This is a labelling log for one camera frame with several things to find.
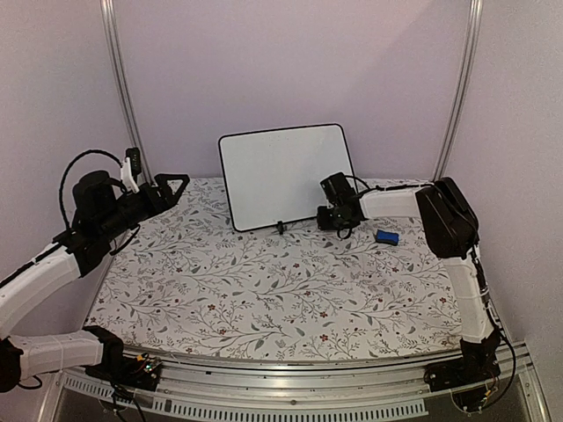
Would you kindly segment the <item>blue whiteboard eraser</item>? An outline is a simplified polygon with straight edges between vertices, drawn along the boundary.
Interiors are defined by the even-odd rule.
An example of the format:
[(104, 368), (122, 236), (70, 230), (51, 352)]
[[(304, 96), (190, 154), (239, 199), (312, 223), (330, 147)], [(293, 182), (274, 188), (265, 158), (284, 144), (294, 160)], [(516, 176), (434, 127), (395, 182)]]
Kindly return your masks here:
[(376, 242), (379, 244), (397, 246), (399, 243), (399, 234), (379, 229), (376, 232)]

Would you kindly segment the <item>white whiteboard black frame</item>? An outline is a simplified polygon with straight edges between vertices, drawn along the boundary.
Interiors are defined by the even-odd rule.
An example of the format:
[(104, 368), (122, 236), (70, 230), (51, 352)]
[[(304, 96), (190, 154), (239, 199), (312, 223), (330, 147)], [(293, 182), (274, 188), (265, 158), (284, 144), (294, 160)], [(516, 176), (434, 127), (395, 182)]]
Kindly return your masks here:
[(314, 218), (325, 201), (320, 182), (338, 172), (355, 173), (338, 123), (224, 135), (218, 149), (238, 232)]

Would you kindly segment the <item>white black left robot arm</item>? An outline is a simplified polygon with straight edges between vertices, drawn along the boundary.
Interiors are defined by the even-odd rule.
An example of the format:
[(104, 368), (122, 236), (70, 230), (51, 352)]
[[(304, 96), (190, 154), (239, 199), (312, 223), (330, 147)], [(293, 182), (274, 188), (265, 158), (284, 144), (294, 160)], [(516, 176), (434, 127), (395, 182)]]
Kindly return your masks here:
[(8, 392), (35, 375), (67, 367), (109, 382), (124, 381), (133, 361), (123, 342), (97, 325), (67, 334), (21, 337), (13, 328), (62, 287), (85, 277), (108, 255), (124, 233), (137, 233), (141, 222), (175, 207), (190, 178), (158, 174), (156, 183), (134, 186), (132, 178), (93, 171), (73, 187), (76, 212), (70, 227), (39, 255), (1, 282), (1, 391)]

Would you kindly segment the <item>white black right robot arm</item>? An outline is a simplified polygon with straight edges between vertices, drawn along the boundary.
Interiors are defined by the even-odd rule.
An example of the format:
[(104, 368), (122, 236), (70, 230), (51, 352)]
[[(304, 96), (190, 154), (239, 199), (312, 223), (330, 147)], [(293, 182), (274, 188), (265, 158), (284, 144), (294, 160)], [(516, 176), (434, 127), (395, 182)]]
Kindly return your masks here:
[(489, 312), (489, 288), (480, 262), (479, 221), (452, 178), (425, 184), (374, 186), (357, 192), (339, 172), (320, 182), (328, 206), (318, 208), (321, 230), (352, 231), (386, 217), (419, 218), (426, 243), (452, 283), (461, 316), (461, 348), (455, 376), (473, 383), (489, 367), (486, 355), (501, 342)]

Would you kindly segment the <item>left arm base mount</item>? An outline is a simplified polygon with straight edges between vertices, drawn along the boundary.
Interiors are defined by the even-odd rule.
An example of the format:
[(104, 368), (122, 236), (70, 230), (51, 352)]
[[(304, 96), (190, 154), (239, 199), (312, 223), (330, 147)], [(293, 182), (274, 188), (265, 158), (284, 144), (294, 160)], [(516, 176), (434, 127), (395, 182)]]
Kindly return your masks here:
[(150, 358), (147, 353), (137, 357), (123, 354), (123, 341), (110, 331), (97, 325), (86, 326), (84, 331), (93, 334), (103, 346), (101, 362), (85, 366), (85, 373), (103, 381), (121, 386), (155, 391), (160, 381), (162, 368), (157, 358)]

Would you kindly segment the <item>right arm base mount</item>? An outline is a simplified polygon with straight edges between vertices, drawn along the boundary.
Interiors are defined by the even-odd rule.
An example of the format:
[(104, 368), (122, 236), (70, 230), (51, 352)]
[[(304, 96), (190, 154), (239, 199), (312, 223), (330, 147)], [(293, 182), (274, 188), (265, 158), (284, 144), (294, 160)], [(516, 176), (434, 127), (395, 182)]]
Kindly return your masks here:
[(495, 354), (500, 343), (498, 331), (479, 343), (461, 339), (461, 357), (427, 365), (423, 380), (432, 392), (463, 388), (453, 394), (454, 405), (460, 411), (482, 411), (492, 395), (485, 381), (492, 381), (501, 374)]

